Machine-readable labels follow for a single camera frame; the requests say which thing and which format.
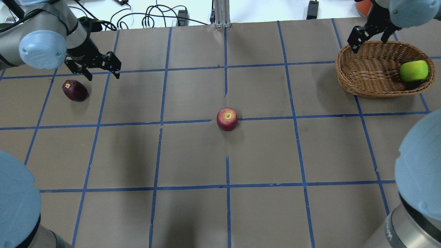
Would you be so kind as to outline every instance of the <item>red apple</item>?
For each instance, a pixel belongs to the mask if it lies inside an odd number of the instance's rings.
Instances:
[[[71,79],[64,82],[63,92],[72,101],[84,101],[89,95],[84,85]]]
[[[236,111],[232,108],[225,108],[217,113],[217,125],[224,131],[233,130],[238,122]]]

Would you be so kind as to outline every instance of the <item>purple fruit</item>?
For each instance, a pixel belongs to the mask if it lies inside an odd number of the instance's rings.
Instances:
[[[72,101],[84,101],[89,95],[86,87],[77,80],[66,80],[63,84],[63,92]]]

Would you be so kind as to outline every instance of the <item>white background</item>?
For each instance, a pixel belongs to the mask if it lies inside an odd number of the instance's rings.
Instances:
[[[69,6],[79,7],[73,0],[64,0]],[[127,5],[120,6],[113,0],[81,0],[80,1],[92,14],[98,19],[110,20],[110,17],[118,10],[127,8]],[[306,10],[309,0],[230,0],[230,19],[232,23],[250,23],[250,22],[269,22],[284,20],[302,20],[306,19]],[[155,0],[129,0],[132,6],[132,12],[145,12],[147,7],[155,5]],[[209,23],[211,13],[211,0],[158,0],[158,4],[169,7],[176,5],[185,5],[189,11],[190,18],[204,23]],[[84,14],[76,9],[71,9],[77,16]],[[124,14],[131,12],[125,10],[113,19],[113,23]],[[151,14],[161,15],[158,10],[153,10]],[[11,16],[8,8],[0,2],[0,22],[3,22],[7,16]],[[353,0],[319,0],[319,19],[327,18],[345,18],[359,17],[355,2]],[[132,15],[123,19],[129,28],[142,28],[142,15]],[[167,26],[176,23],[176,19],[167,18]],[[190,22],[189,25],[200,25]],[[164,27],[164,20],[155,17],[155,26]]]

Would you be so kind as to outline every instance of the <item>wicker basket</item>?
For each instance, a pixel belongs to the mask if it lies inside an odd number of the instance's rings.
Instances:
[[[421,84],[412,85],[401,80],[400,66],[415,60],[427,62],[429,76]],[[418,48],[399,41],[366,41],[357,54],[347,45],[338,53],[335,67],[343,89],[368,98],[414,95],[435,82],[433,61]]]

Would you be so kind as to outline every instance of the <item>green fruit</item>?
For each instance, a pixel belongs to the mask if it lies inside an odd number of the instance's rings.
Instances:
[[[400,67],[401,79],[407,83],[422,81],[429,74],[429,67],[424,60],[404,63]]]

